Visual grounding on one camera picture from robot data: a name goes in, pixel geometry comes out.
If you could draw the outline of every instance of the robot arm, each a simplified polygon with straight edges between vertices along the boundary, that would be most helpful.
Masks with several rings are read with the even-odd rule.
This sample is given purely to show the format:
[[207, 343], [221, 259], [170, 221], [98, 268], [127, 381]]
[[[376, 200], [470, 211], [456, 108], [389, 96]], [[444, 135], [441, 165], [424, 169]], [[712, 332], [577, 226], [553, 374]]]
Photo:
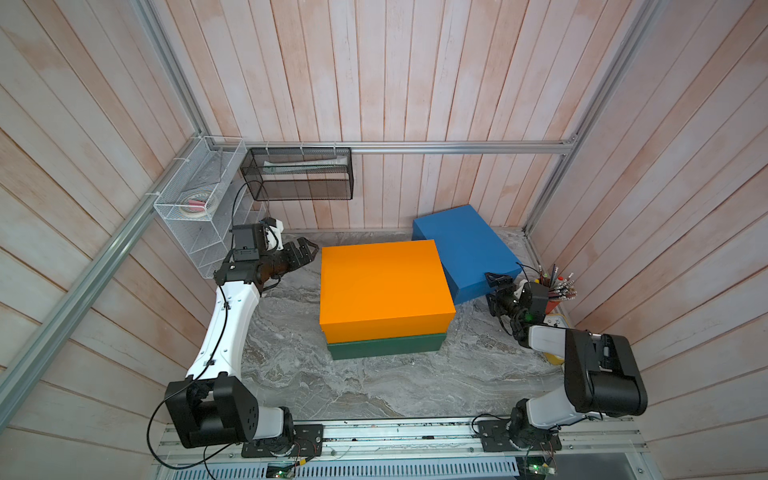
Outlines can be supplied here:
[[166, 389], [166, 406], [181, 444], [188, 448], [293, 437], [287, 408], [259, 406], [240, 381], [240, 361], [251, 316], [265, 286], [312, 262], [319, 247], [306, 238], [283, 243], [283, 223], [266, 218], [233, 227], [237, 245], [214, 274], [214, 314], [187, 378]]
[[647, 393], [625, 337], [546, 325], [546, 287], [526, 280], [515, 285], [511, 277], [493, 273], [486, 273], [486, 280], [494, 289], [486, 296], [491, 314], [500, 322], [509, 317], [520, 345], [565, 358], [564, 385], [523, 399], [512, 411], [508, 432], [515, 446], [551, 441], [553, 429], [588, 417], [645, 412]]

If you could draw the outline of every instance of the yellow object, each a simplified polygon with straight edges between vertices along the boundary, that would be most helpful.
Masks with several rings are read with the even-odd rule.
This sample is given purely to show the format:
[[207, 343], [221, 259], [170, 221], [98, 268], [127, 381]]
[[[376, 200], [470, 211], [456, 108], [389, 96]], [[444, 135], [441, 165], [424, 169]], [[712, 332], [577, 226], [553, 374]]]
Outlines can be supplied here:
[[565, 359], [562, 359], [557, 355], [552, 355], [551, 353], [545, 352], [544, 356], [547, 357], [547, 360], [549, 360], [552, 365], [562, 365], [565, 363]]
[[[563, 329], [568, 328], [568, 324], [565, 322], [565, 317], [562, 316], [560, 313], [550, 313], [544, 318], [544, 323], [551, 326], [557, 326]], [[562, 359], [557, 355], [552, 355], [551, 353], [545, 353], [544, 356], [552, 365], [562, 365], [563, 363], [565, 363], [565, 359]]]

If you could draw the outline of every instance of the marble floor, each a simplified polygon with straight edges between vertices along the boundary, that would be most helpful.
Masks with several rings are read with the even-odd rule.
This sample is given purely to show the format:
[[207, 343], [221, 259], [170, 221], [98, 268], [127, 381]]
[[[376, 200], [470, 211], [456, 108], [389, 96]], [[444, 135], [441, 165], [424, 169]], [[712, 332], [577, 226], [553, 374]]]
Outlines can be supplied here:
[[[496, 231], [530, 264], [521, 232]], [[304, 236], [321, 247], [410, 240], [410, 232]], [[318, 254], [285, 275], [253, 315], [242, 377], [261, 405], [288, 406], [302, 420], [508, 415], [519, 399], [562, 385], [560, 367], [520, 347], [484, 298], [456, 307], [439, 352], [332, 361], [319, 327], [321, 262]]]

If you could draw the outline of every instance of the wooden plank wall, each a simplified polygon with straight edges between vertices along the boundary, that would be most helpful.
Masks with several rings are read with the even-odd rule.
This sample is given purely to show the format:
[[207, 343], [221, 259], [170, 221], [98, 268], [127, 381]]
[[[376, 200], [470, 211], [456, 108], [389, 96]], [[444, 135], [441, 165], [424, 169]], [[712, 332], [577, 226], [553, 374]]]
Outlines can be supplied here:
[[[248, 141], [569, 138], [638, 0], [155, 0], [207, 124]], [[552, 155], [355, 156], [356, 198], [272, 202], [293, 229], [471, 204], [521, 226]]]
[[[0, 63], [5, 370], [194, 129], [130, 2], [4, 0]], [[0, 435], [0, 476], [143, 478], [213, 302], [153, 223]]]
[[669, 479], [768, 475], [767, 25], [670, 2], [532, 233], [576, 327], [633, 344]]

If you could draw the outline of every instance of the stacked boxes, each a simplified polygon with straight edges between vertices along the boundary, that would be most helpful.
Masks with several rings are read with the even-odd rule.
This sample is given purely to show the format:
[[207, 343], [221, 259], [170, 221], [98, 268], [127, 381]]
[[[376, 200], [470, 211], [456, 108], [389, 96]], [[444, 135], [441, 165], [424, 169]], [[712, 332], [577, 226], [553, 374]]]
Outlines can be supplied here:
[[323, 248], [320, 327], [334, 360], [439, 350], [455, 313], [433, 240]]

